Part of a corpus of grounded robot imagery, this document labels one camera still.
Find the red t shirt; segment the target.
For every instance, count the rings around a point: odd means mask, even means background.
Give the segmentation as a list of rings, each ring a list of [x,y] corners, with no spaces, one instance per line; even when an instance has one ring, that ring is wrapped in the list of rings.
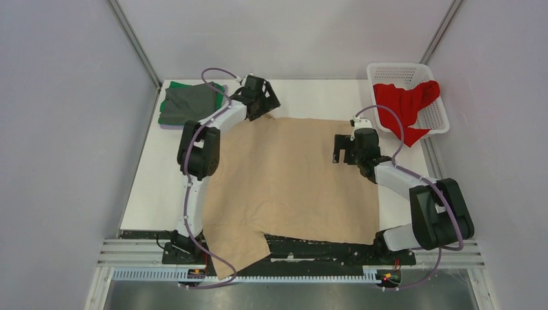
[[[393,116],[385,109],[378,109],[379,120],[385,128],[391,130],[407,147],[411,147],[428,129],[415,129],[419,111],[431,105],[441,94],[439,83],[426,81],[412,90],[397,88],[393,84],[375,84],[375,101],[395,113]]]

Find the beige t shirt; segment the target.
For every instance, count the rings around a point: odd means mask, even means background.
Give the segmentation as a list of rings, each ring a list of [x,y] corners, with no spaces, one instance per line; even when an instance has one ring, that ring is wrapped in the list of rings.
[[[267,257],[267,235],[373,243],[377,186],[333,162],[334,137],[351,132],[348,121],[264,116],[222,135],[202,217],[219,278]]]

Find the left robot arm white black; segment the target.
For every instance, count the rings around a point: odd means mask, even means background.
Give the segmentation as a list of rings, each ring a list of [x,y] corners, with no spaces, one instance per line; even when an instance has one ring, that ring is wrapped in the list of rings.
[[[280,107],[271,83],[251,74],[232,95],[219,93],[227,102],[199,121],[186,122],[176,157],[184,177],[183,207],[165,252],[168,257],[178,258],[185,264],[195,263],[203,255],[203,246],[197,237],[203,231],[207,186],[220,163],[221,133]]]

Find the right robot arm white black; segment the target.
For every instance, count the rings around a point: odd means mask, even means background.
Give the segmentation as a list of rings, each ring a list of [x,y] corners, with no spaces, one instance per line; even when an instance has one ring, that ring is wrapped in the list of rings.
[[[389,264],[408,249],[460,251],[464,241],[474,236],[475,226],[458,182],[420,176],[381,154],[376,130],[361,128],[351,135],[335,135],[333,162],[340,161],[355,165],[361,176],[410,204],[409,224],[376,233],[373,254],[378,262]]]

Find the white plastic laundry basket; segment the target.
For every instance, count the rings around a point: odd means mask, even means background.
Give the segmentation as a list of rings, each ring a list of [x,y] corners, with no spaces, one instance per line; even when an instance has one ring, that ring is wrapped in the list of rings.
[[[366,67],[368,87],[373,105],[376,105],[374,85],[393,84],[397,88],[411,90],[421,83],[433,81],[430,68],[417,63],[370,63]],[[443,100],[438,97],[429,106],[418,112],[415,129],[428,129],[426,137],[433,134],[444,134],[449,128],[449,122]]]

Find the right corner aluminium post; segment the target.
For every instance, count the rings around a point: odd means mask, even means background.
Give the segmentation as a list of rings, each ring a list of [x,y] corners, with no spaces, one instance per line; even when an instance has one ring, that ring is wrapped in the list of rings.
[[[447,30],[450,28],[453,20],[458,15],[461,7],[465,3],[465,0],[452,0],[450,6],[448,7],[445,15],[443,16],[439,26],[437,27],[432,39],[430,40],[426,50],[424,51],[420,63],[427,65],[430,63],[433,58],[436,50],[438,49],[440,43],[442,42]]]

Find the corner aluminium post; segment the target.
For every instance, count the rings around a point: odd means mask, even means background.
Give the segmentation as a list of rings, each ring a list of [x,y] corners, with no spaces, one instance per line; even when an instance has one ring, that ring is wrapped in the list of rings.
[[[131,22],[126,16],[122,5],[118,0],[106,0],[106,3],[110,6],[112,13],[114,14],[115,20],[117,20],[120,25],[125,37],[127,38],[130,46],[137,55],[140,63],[145,69],[149,79],[154,85],[155,89],[159,92],[162,87],[162,82],[160,81],[159,75],[154,69],[149,57],[147,56],[136,32],[134,31]]]
[[[432,39],[430,40],[426,50],[424,51],[420,63],[427,65],[430,63],[433,58],[436,50],[438,49],[440,43],[442,42],[447,30],[450,28],[453,20],[458,15],[461,7],[465,3],[465,0],[452,0],[450,6],[448,7],[445,15],[443,16],[439,26],[437,27]]]

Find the left corner aluminium post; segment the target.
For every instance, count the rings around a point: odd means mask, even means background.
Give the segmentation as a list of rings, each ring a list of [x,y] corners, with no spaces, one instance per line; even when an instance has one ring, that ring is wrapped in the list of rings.
[[[147,56],[136,32],[134,31],[131,22],[126,16],[122,5],[118,0],[106,0],[106,3],[110,6],[112,13],[114,14],[115,20],[117,20],[120,25],[125,37],[127,38],[130,46],[137,55],[140,63],[145,69],[149,79],[154,85],[155,89],[159,92],[162,87],[162,82],[160,81],[159,75],[154,69],[149,57]]]

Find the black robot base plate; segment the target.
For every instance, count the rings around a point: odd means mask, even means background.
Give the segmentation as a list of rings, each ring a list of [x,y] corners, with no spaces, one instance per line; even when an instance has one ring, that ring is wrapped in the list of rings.
[[[204,265],[200,274],[216,276],[213,259],[197,248],[192,241],[183,241],[183,247],[172,246],[174,232],[123,231],[122,239],[156,240],[163,250],[162,263]],[[372,245],[332,243],[266,235],[269,254],[261,260],[237,271],[239,277],[251,276],[357,276],[366,265],[415,265],[415,254],[410,250],[380,254]]]

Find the aluminium frame rails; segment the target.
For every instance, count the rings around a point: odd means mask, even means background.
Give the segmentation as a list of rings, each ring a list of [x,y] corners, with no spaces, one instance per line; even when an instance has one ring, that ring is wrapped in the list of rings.
[[[416,264],[402,267],[425,270],[437,265],[440,269],[483,269],[485,263],[475,240],[466,240],[464,244],[460,251],[410,250],[415,254]],[[162,263],[162,253],[154,240],[105,240],[98,263],[102,267],[175,267],[175,264]],[[363,268],[389,269],[385,265]]]

